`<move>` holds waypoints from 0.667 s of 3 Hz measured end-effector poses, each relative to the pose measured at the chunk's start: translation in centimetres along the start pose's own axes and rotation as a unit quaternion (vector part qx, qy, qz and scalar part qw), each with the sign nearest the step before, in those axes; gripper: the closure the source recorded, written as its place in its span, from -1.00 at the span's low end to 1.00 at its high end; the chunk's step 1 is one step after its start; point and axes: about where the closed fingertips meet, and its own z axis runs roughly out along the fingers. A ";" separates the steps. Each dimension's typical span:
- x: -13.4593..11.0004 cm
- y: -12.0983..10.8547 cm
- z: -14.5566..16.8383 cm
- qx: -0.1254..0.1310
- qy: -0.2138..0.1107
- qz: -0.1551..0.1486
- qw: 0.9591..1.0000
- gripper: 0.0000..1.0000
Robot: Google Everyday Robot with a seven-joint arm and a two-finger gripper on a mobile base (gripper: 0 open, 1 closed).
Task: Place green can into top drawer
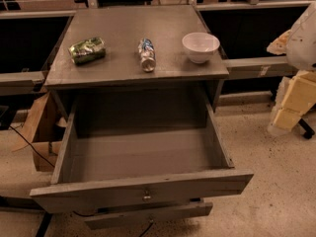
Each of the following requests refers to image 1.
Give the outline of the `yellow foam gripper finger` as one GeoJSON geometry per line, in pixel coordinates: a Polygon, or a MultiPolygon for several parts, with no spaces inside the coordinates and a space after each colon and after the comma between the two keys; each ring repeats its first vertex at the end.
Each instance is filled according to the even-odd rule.
{"type": "Polygon", "coordinates": [[[268,132],[273,136],[292,131],[316,104],[316,72],[299,70],[291,79],[283,77],[276,92],[268,132]]]}
{"type": "Polygon", "coordinates": [[[271,42],[267,47],[267,52],[275,55],[286,54],[286,44],[291,30],[288,30],[271,42]]]}

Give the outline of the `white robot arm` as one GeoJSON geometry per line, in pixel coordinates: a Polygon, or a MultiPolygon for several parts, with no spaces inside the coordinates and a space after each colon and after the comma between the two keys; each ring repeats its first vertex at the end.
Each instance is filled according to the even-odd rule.
{"type": "Polygon", "coordinates": [[[267,52],[286,55],[298,70],[291,79],[283,77],[276,91],[268,131],[274,136],[292,131],[316,104],[316,3],[312,2],[291,29],[269,44],[267,52]]]}

